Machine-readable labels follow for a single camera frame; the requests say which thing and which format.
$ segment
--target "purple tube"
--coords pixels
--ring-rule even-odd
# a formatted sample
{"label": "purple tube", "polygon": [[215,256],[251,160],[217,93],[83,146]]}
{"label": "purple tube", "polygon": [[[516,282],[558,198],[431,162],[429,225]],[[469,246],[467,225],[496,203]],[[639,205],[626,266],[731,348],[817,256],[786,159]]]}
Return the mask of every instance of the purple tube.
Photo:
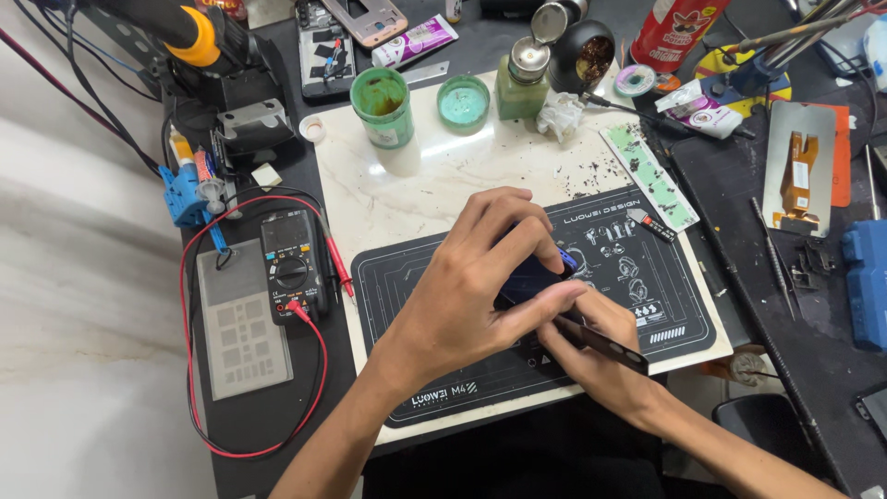
{"label": "purple tube", "polygon": [[390,42],[373,49],[373,66],[395,69],[458,38],[459,35],[450,23],[437,14]]}

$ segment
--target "crumpled tissue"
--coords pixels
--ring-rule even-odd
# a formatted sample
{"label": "crumpled tissue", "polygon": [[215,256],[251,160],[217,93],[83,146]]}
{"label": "crumpled tissue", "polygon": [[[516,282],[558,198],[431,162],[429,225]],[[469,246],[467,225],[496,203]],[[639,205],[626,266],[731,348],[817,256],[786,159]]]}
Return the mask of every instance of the crumpled tissue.
{"label": "crumpled tissue", "polygon": [[565,91],[549,96],[546,103],[536,116],[536,129],[539,133],[554,131],[557,141],[562,143],[569,139],[582,119],[582,110],[585,106],[579,102],[579,96]]}

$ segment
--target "black silicone mat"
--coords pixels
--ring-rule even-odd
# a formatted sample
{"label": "black silicone mat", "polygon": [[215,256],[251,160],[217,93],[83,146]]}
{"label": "black silicone mat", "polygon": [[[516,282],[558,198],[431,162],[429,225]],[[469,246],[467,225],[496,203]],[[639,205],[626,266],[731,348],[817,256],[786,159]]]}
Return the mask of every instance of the black silicone mat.
{"label": "black silicone mat", "polygon": [[[679,245],[657,239],[626,216],[652,212],[643,193],[626,187],[546,208],[553,238],[579,263],[576,279],[635,313],[640,349],[650,362],[708,349],[715,330]],[[357,308],[367,354],[410,296],[446,234],[357,255]],[[438,378],[404,402],[385,425],[399,428],[573,382],[527,335],[504,352]]]}

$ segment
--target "hand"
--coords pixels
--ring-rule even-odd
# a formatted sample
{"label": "hand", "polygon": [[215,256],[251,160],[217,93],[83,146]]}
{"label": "hand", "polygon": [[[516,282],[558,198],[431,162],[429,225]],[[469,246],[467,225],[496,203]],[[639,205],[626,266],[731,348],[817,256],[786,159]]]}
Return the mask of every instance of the hand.
{"label": "hand", "polygon": [[[633,313],[590,286],[577,298],[576,308],[585,317],[586,326],[640,352]],[[635,427],[655,433],[649,422],[663,399],[664,388],[660,384],[589,347],[578,350],[551,322],[540,326],[537,332],[539,342],[593,399]]]}
{"label": "hand", "polygon": [[[365,370],[409,397],[446,373],[505,350],[586,292],[584,283],[566,281],[507,312],[493,310],[502,285],[530,254],[552,272],[563,272],[551,222],[530,199],[529,190],[513,187],[468,198]],[[520,223],[497,242],[513,222]]]}

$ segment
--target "right hand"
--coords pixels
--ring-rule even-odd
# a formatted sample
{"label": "right hand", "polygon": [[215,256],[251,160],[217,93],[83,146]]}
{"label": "right hand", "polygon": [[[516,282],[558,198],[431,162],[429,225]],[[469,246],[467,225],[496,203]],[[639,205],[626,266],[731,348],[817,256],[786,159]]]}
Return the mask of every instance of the right hand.
{"label": "right hand", "polygon": [[[585,317],[587,327],[640,352],[633,313],[591,286],[576,299],[576,308]],[[578,350],[551,322],[537,332],[539,342],[593,399],[629,424],[656,433],[651,422],[667,393],[660,384],[589,347]]]}

